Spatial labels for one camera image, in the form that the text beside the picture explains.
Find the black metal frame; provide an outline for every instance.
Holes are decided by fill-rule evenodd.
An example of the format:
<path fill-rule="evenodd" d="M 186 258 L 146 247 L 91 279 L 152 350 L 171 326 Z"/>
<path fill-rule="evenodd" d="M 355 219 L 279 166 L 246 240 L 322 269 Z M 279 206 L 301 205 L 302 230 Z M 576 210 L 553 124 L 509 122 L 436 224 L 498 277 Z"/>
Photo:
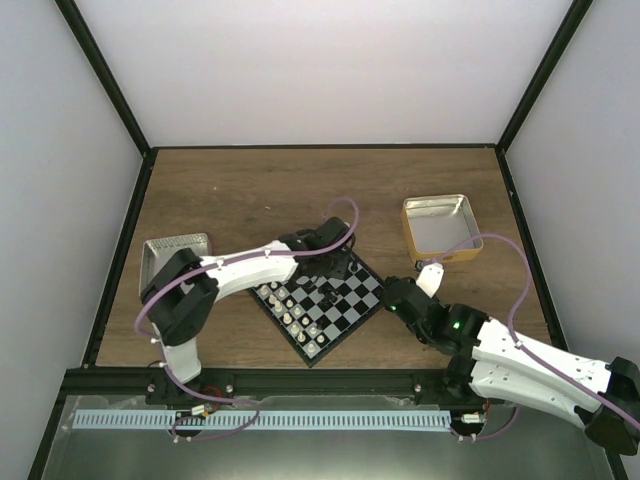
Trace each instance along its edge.
<path fill-rule="evenodd" d="M 62 15 L 92 68 L 111 99 L 116 111 L 129 131 L 143 157 L 142 166 L 135 185 L 133 197 L 113 257 L 109 275 L 100 300 L 91 336 L 83 357 L 84 368 L 68 370 L 60 392 L 53 406 L 49 423 L 45 429 L 40 448 L 29 478 L 41 478 L 46 466 L 53 438 L 55 436 L 64 402 L 69 395 L 146 395 L 147 386 L 160 372 L 149 368 L 96 367 L 95 360 L 100 348 L 106 323 L 122 274 L 138 215 L 144 201 L 149 179 L 159 148 L 151 148 L 138 125 L 133 112 L 126 102 L 111 70 L 98 45 L 82 18 L 74 0 L 55 0 Z M 556 64 L 568 46 L 573 34 L 586 15 L 593 0 L 574 0 L 562 24 L 554 36 L 547 52 L 538 66 L 529 86 L 520 100 L 497 145 L 487 144 L 373 144 L 373 145 L 267 145 L 243 147 L 163 147 L 163 148 L 494 148 L 507 191 L 510 193 L 511 207 L 518 225 L 520 236 L 529 259 L 538 296 L 547 322 L 553 345 L 567 348 L 562 328 L 553 306 L 547 283 L 542 272 L 535 246 L 527 226 L 509 167 L 506 152 L 522 127 L 536 99 L 551 76 Z M 475 407 L 456 402 L 444 389 L 441 382 L 442 370 L 237 370 L 205 369 L 205 373 L 216 378 L 220 384 L 234 385 L 237 394 L 256 395 L 318 395 L 318 394 L 365 394 L 379 393 L 394 396 L 411 396 L 418 403 L 439 405 L 441 408 L 456 409 Z M 415 385 L 420 384 L 420 393 L 415 393 Z M 607 453 L 609 464 L 616 480 L 628 477 L 620 456 Z"/>

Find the white robotic arm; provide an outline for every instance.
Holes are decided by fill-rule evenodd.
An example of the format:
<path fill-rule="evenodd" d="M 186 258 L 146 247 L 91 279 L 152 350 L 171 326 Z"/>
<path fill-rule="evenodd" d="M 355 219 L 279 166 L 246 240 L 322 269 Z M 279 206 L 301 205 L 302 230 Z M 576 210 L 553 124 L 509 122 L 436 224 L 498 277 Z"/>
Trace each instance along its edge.
<path fill-rule="evenodd" d="M 198 257 L 193 251 L 176 252 L 140 294 L 144 304 L 151 302 L 148 317 L 161 343 L 169 370 L 181 383 L 201 372 L 196 335 L 206 322 L 214 304 L 240 290 L 271 282 L 287 282 L 292 276 L 341 278 L 347 272 L 350 249 L 330 247 L 347 241 L 349 226 L 332 217 L 316 230 L 301 230 L 253 250 L 218 257 Z M 320 249 L 325 253 L 315 254 Z M 165 295 L 160 290 L 182 282 Z M 156 295 L 157 301 L 151 301 Z"/>
<path fill-rule="evenodd" d="M 594 442 L 635 455 L 640 431 L 598 400 L 560 378 L 520 347 L 555 366 L 592 392 L 640 418 L 640 372 L 622 358 L 610 364 L 580 357 L 517 334 L 514 343 L 506 325 L 465 305 L 445 306 L 435 294 L 444 274 L 434 263 L 411 278 L 390 277 L 383 304 L 395 312 L 418 339 L 453 356 L 445 381 L 458 397 L 477 395 L 507 400 L 556 415 L 587 433 Z"/>
<path fill-rule="evenodd" d="M 296 271 L 298 262 L 293 255 L 267 255 L 266 252 L 269 251 L 290 250 L 286 244 L 275 240 L 264 247 L 241 253 L 220 257 L 201 257 L 198 267 L 206 267 L 212 264 L 219 266 L 205 272 L 208 277 L 217 282 L 218 293 L 215 296 L 214 303 L 232 293 L 262 285 L 263 283 L 286 282 L 289 280 Z M 265 255 L 226 265 L 232 258 L 252 252 L 265 252 Z M 189 286 L 184 285 L 181 288 L 186 293 Z M 162 338 L 155 323 L 153 326 L 159 338 Z M 166 345 L 161 342 L 161 346 L 167 365 L 180 382 L 186 383 L 200 375 L 202 366 L 198 358 L 195 336 L 179 345 Z"/>

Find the wooden tabletop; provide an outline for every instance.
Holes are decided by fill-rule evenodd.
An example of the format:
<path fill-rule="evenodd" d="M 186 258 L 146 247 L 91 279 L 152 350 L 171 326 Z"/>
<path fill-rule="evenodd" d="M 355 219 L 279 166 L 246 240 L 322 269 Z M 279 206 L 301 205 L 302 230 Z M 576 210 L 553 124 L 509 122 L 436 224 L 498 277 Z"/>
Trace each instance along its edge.
<path fill-rule="evenodd" d="M 142 244 L 205 232 L 213 254 L 240 252 L 282 234 L 315 228 L 331 200 L 359 205 L 355 251 L 380 277 L 415 275 L 400 211 L 408 197 L 464 194 L 481 232 L 519 235 L 491 149 L 183 149 L 161 150 L 100 348 L 101 366 L 146 365 L 157 347 L 133 332 L 140 310 Z M 346 221 L 348 207 L 335 212 Z M 447 264 L 444 303 L 465 303 L 499 319 L 524 284 L 518 255 L 488 240 L 472 261 Z M 525 335 L 549 342 L 534 291 L 516 318 Z M 246 292 L 217 303 L 198 336 L 204 366 L 307 368 Z M 380 311 L 314 368 L 442 368 L 445 357 Z"/>

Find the white wall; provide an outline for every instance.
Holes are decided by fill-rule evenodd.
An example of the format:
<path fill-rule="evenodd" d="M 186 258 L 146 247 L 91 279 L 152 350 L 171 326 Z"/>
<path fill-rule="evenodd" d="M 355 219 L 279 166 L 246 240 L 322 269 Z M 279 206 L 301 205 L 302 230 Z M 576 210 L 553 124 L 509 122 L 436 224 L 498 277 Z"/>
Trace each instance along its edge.
<path fill-rule="evenodd" d="M 640 364 L 638 18 L 593 3 L 508 158 L 569 346 Z"/>
<path fill-rule="evenodd" d="M 53 1 L 0 18 L 0 476 L 17 479 L 79 366 L 140 157 Z"/>
<path fill-rule="evenodd" d="M 496 142 L 570 0 L 79 0 L 152 145 Z"/>

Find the silver metal tray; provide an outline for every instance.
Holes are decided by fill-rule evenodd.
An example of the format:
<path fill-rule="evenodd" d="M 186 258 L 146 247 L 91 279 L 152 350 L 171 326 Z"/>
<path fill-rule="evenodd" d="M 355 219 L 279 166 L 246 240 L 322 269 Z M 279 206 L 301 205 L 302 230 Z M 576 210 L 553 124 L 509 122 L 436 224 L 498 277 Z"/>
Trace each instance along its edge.
<path fill-rule="evenodd" d="M 404 201 L 415 251 L 419 255 L 440 254 L 479 232 L 464 195 L 407 198 Z M 480 250 L 476 239 L 462 250 Z"/>
<path fill-rule="evenodd" d="M 178 235 L 176 237 L 147 240 L 142 246 L 142 264 L 140 265 L 140 292 L 178 250 L 190 248 L 198 256 L 209 255 L 209 237 L 206 233 Z"/>

